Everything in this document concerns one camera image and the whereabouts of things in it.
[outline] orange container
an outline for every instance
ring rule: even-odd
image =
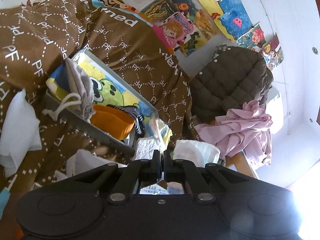
[[[110,106],[93,105],[96,113],[90,122],[99,129],[110,133],[114,138],[123,140],[134,126],[134,119],[124,111]]]

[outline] pink cloth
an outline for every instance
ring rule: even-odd
[[[219,148],[221,158],[244,150],[258,168],[271,165],[271,125],[271,116],[252,100],[244,103],[242,110],[229,109],[226,116],[217,116],[216,125],[199,124],[195,129],[202,140]]]

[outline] metal rivet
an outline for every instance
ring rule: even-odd
[[[213,199],[213,195],[210,193],[200,193],[198,199],[201,201],[209,201]]]
[[[112,201],[123,201],[125,200],[125,195],[122,193],[113,193],[110,195]]]

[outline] rope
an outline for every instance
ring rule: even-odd
[[[77,98],[77,100],[67,102],[67,100],[69,100],[70,98]],[[49,115],[56,122],[58,120],[58,115],[61,113],[62,110],[64,110],[69,106],[76,106],[76,105],[81,105],[81,97],[78,93],[70,93],[61,101],[56,111],[52,111],[50,109],[44,109],[42,113],[44,115]]]

